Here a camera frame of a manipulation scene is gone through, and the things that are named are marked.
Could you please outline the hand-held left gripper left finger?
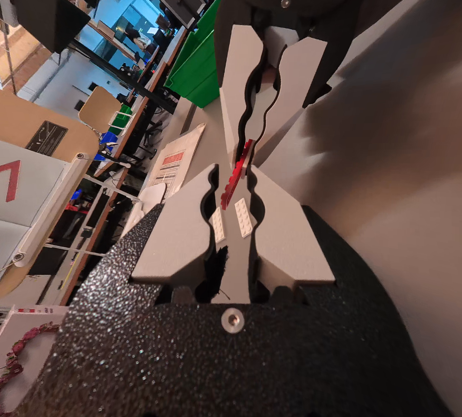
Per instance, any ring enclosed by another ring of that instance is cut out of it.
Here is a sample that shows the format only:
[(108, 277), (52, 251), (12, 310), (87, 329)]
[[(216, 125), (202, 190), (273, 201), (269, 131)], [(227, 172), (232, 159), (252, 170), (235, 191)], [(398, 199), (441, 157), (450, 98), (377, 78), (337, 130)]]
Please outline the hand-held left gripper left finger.
[(137, 283), (187, 286), (205, 281), (205, 262), (216, 250), (211, 216), (219, 165), (211, 164), (168, 198), (131, 274)]

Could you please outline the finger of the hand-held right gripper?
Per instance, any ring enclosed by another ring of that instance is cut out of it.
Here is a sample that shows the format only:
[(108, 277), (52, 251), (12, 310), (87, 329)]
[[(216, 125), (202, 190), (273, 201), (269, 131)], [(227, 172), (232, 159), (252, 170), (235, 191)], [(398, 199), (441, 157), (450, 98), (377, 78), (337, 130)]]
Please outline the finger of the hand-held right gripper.
[(253, 113), (268, 52), (250, 25), (234, 25), (223, 82), (219, 87), (225, 143), (234, 168), (244, 151), (245, 129)]
[(253, 154), (253, 164), (262, 165), (303, 112), (303, 103), (314, 80), (327, 42), (311, 37), (284, 49), (277, 76), (280, 87), (274, 102), (263, 113), (263, 130)]

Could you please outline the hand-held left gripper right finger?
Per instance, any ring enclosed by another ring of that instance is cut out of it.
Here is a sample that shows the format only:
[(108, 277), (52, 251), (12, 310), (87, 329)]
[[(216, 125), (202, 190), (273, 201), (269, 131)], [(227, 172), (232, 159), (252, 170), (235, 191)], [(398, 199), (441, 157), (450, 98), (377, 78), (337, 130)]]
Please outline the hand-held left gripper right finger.
[(255, 166), (248, 172), (247, 187), (250, 212), (257, 221), (250, 243), (250, 293), (334, 283), (301, 204)]

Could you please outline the white lego plate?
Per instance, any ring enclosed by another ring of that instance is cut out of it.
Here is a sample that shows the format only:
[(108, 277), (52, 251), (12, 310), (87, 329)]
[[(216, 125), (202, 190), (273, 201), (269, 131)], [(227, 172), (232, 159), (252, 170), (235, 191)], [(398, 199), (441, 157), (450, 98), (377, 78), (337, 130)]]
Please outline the white lego plate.
[(211, 216), (211, 224), (213, 227), (215, 243), (218, 244), (226, 239), (224, 220), (221, 207), (217, 207)]
[(253, 229), (254, 229), (252, 217), (249, 212), (249, 208), (247, 207), (245, 198), (239, 199), (234, 204), (234, 208), (236, 212), (236, 217), (237, 217), (241, 237), (245, 239), (248, 236), (251, 236)]

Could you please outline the red and white lego assembly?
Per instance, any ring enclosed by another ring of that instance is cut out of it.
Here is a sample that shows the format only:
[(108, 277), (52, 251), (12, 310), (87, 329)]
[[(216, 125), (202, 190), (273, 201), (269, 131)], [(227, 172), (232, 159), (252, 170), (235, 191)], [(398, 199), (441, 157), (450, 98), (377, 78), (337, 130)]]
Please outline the red and white lego assembly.
[(249, 139), (245, 143), (240, 159), (236, 162), (232, 176), (230, 176), (228, 184), (221, 195), (221, 209), (223, 211), (228, 208), (239, 181), (246, 177), (255, 142), (255, 140)]

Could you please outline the printed sheet in plastic sleeve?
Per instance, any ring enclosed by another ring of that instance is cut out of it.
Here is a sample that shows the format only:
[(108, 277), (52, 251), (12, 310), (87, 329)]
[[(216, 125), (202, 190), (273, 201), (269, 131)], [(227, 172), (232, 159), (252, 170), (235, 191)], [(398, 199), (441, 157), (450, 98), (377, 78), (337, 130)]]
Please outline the printed sheet in plastic sleeve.
[(162, 203), (181, 189), (205, 127), (204, 122), (197, 125), (160, 151), (147, 177), (147, 186), (165, 184)]

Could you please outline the black office chair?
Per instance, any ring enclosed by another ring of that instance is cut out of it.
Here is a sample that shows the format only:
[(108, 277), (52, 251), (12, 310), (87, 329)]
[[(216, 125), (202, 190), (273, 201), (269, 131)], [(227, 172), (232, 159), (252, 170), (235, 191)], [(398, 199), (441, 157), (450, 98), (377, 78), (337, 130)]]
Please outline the black office chair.
[(150, 149), (153, 147), (153, 144), (150, 143), (151, 138), (163, 131), (163, 122), (152, 122), (150, 121), (147, 125), (146, 130), (143, 134), (143, 141), (140, 144), (139, 148), (141, 148), (146, 153), (151, 153)]

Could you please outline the small green bin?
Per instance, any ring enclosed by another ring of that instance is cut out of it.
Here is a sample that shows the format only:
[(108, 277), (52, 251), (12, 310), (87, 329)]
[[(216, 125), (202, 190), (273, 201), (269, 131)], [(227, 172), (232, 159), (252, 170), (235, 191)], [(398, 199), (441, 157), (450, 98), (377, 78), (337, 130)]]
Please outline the small green bin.
[(116, 136), (124, 136), (133, 119), (133, 113), (130, 107), (122, 104), (109, 123), (108, 132)]

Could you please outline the blue storage bin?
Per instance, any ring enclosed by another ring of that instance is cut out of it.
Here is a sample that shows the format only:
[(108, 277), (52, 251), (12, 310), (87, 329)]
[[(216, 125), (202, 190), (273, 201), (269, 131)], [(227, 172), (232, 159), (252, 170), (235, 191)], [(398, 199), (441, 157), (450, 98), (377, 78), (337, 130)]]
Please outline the blue storage bin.
[(111, 156), (114, 148), (118, 146), (118, 137), (112, 132), (106, 132), (102, 135), (99, 140), (97, 158), (105, 158), (105, 156)]

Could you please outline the black diagram label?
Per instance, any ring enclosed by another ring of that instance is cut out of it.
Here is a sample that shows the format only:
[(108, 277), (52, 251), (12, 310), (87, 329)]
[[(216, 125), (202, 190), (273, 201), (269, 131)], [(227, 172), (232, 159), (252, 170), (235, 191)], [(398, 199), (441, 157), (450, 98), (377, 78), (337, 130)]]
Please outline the black diagram label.
[(67, 132), (68, 128), (46, 120), (27, 143), (26, 149), (51, 157)]

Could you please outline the white toy box heart picture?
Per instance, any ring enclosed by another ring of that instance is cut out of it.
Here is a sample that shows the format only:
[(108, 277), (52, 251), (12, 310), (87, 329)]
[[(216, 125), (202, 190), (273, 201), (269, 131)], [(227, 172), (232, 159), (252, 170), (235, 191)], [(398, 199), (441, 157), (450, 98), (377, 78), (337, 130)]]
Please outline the white toy box heart picture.
[(12, 416), (35, 383), (67, 312), (59, 305), (13, 305), (1, 319), (1, 416)]

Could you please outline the instruction board with red shapes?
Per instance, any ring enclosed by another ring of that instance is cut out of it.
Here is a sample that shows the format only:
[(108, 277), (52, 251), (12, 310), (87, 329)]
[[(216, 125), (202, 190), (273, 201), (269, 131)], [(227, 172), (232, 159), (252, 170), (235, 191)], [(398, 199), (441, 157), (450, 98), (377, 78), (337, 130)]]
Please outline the instruction board with red shapes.
[(1, 141), (26, 148), (46, 120), (68, 128), (67, 134), (51, 156), (68, 163), (68, 166), (37, 221), (14, 251), (11, 262), (1, 270), (1, 297), (9, 295), (26, 278), (98, 152), (101, 134), (86, 126), (79, 118), (69, 118), (1, 91)]

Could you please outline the black metal frame bar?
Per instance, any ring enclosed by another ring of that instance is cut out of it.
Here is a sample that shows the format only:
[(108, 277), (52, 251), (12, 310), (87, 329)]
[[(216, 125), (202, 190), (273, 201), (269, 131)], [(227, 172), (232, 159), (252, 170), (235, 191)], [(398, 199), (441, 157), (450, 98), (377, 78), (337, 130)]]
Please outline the black metal frame bar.
[(99, 68), (107, 71), (110, 74), (116, 76), (120, 81), (134, 89), (139, 96), (146, 97), (150, 101), (156, 103), (159, 107), (164, 109), (169, 114), (175, 113), (175, 107), (171, 104), (167, 103), (165, 100), (160, 98), (158, 95), (153, 93), (152, 91), (147, 90), (144, 86), (138, 83), (136, 80), (128, 77), (124, 74), (120, 69), (117, 69), (113, 65), (109, 64), (103, 58), (98, 56), (96, 53), (88, 49), (85, 45), (79, 42), (76, 39), (72, 39), (68, 45), (68, 48), (73, 51), (78, 51), (80, 54), (88, 58), (91, 62), (96, 64)]

